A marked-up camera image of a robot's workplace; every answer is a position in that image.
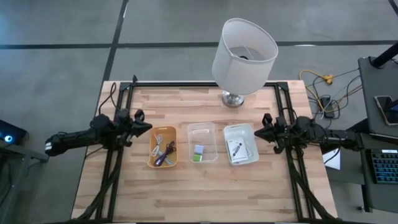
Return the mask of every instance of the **clear plastic container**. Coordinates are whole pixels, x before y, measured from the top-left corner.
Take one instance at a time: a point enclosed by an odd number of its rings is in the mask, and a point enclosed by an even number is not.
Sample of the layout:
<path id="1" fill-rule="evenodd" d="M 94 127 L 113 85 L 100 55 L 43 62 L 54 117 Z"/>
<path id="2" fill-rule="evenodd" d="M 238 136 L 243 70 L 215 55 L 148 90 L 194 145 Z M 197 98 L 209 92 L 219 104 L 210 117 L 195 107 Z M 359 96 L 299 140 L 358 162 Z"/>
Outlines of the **clear plastic container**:
<path id="1" fill-rule="evenodd" d="M 246 145 L 246 149 L 251 152 L 251 155 L 248 157 L 248 160 L 240 162 L 232 162 L 228 150 L 227 141 L 239 137 L 243 138 L 244 144 Z M 249 164 L 259 160 L 259 152 L 257 150 L 256 141 L 254 139 L 253 129 L 251 128 L 250 124 L 236 124 L 225 127 L 224 138 L 225 138 L 226 151 L 228 153 L 229 163 L 232 166 Z"/>
<path id="2" fill-rule="evenodd" d="M 214 162 L 218 158 L 215 125 L 212 122 L 195 123 L 188 125 L 189 159 L 194 163 Z M 195 146 L 203 146 L 201 161 L 194 161 Z"/>

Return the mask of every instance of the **lamp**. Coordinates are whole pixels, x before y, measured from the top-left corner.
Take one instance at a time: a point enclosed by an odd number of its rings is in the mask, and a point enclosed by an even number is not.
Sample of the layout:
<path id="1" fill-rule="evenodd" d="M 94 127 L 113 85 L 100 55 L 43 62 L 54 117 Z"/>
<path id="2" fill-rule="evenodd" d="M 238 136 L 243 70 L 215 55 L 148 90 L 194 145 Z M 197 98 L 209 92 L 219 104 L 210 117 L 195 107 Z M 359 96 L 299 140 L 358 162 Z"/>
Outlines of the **lamp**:
<path id="1" fill-rule="evenodd" d="M 239 107 L 243 95 L 262 88 L 277 55 L 278 46 L 264 29 L 244 19 L 226 21 L 212 68 L 223 103 Z"/>

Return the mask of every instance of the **wooden table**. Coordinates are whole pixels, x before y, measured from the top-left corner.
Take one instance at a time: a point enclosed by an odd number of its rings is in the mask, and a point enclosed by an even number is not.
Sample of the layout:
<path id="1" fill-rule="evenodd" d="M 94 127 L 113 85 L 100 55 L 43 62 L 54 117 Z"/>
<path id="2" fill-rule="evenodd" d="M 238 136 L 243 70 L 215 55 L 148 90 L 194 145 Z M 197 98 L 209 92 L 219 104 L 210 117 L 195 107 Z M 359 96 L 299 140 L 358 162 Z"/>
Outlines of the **wooden table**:
<path id="1" fill-rule="evenodd" d="M 303 81 L 287 81 L 297 115 L 311 117 Z M 104 82 L 99 102 L 108 95 L 113 82 Z M 256 138 L 258 162 L 233 167 L 228 163 L 223 128 L 249 123 L 262 127 L 264 113 L 278 115 L 275 91 L 263 89 L 246 96 L 237 109 L 225 107 L 216 87 L 136 87 L 132 111 L 142 108 L 146 122 L 154 127 L 177 129 L 178 163 L 168 169 L 152 169 L 149 132 L 133 140 L 123 155 L 114 222 L 282 222 L 296 221 L 294 200 L 285 152 L 274 154 L 273 144 Z M 113 117 L 110 101 L 102 112 Z M 188 157 L 187 125 L 211 121 L 216 126 L 219 157 L 212 164 L 194 164 Z M 89 147 L 88 153 L 98 146 Z M 72 217 L 78 217 L 98 193 L 106 150 L 86 159 Z M 310 188 L 320 203 L 336 216 L 322 155 L 318 147 L 306 148 L 305 165 Z M 300 193 L 306 211 L 303 193 Z M 104 215 L 108 211 L 105 202 Z"/>

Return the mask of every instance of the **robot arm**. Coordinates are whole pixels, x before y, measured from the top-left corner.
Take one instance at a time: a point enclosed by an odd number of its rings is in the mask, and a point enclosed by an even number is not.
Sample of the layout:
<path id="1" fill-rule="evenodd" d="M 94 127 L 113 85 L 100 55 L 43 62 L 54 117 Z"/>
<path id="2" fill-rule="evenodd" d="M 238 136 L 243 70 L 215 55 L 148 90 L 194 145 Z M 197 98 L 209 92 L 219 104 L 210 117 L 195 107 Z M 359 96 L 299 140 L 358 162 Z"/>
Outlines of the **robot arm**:
<path id="1" fill-rule="evenodd" d="M 150 128 L 151 124 L 144 122 L 144 112 L 138 110 L 130 118 L 128 110 L 118 111 L 117 122 L 112 122 L 106 115 L 100 114 L 90 122 L 86 131 L 75 133 L 58 133 L 48 138 L 45 142 L 45 153 L 49 156 L 63 154 L 68 149 L 102 144 L 105 149 L 112 149 L 115 141 L 124 146 L 130 146 L 133 136 L 140 136 Z"/>
<path id="2" fill-rule="evenodd" d="M 262 119 L 264 127 L 254 133 L 255 136 L 268 142 L 275 142 L 274 152 L 280 154 L 287 145 L 306 148 L 308 143 L 317 143 L 323 149 L 323 153 L 344 147 L 354 151 L 363 149 L 359 133 L 344 130 L 324 129 L 313 119 L 299 116 L 293 125 L 287 125 L 283 116 L 276 118 L 272 124 L 270 114 L 265 114 Z"/>

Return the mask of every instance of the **desk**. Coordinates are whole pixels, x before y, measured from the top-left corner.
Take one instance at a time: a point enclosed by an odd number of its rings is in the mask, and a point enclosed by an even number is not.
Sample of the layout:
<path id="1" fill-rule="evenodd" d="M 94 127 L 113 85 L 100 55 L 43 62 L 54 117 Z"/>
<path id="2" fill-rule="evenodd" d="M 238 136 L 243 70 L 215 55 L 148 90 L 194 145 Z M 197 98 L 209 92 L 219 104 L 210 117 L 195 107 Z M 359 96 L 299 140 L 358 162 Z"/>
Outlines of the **desk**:
<path id="1" fill-rule="evenodd" d="M 385 124 L 374 100 L 375 96 L 391 96 L 394 100 L 398 99 L 398 93 L 394 85 L 398 81 L 396 75 L 398 64 L 389 60 L 384 64 L 383 69 L 378 69 L 374 68 L 369 62 L 369 58 L 358 59 L 367 118 L 355 124 L 350 130 L 398 138 L 398 127 Z M 398 149 L 398 145 L 388 142 L 375 142 L 370 136 L 362 135 L 362 141 L 367 150 Z M 394 184 L 375 184 L 370 172 L 372 166 L 366 160 L 365 151 L 360 152 L 360 158 L 364 177 L 362 192 L 365 211 L 369 212 L 371 208 L 375 208 L 397 213 L 398 208 L 395 206 L 395 202 L 398 200 L 398 194 L 396 194 L 398 186 Z"/>
<path id="2" fill-rule="evenodd" d="M 299 116 L 311 116 L 303 81 L 287 82 L 294 110 Z M 104 82 L 99 102 L 109 95 L 112 83 Z M 218 87 L 135 87 L 131 113 L 142 108 L 145 121 L 154 127 L 176 127 L 178 163 L 169 169 L 148 167 L 149 132 L 133 139 L 133 145 L 126 147 L 123 154 L 114 222 L 297 220 L 286 154 L 274 154 L 273 144 L 257 138 L 259 161 L 233 167 L 229 165 L 224 143 L 223 128 L 227 125 L 249 123 L 255 131 L 262 127 L 264 113 L 277 117 L 275 90 L 264 87 L 248 95 L 237 109 L 225 107 L 220 94 Z M 112 102 L 105 103 L 101 110 L 113 117 Z M 219 157 L 212 164 L 194 164 L 188 157 L 187 125 L 206 121 L 216 125 Z M 98 146 L 89 147 L 88 153 L 96 148 Z M 72 218 L 82 214 L 98 193 L 105 158 L 106 151 L 101 150 L 85 161 Z M 336 216 L 320 149 L 308 147 L 304 159 L 311 190 Z M 300 198 L 306 211 L 303 193 Z"/>

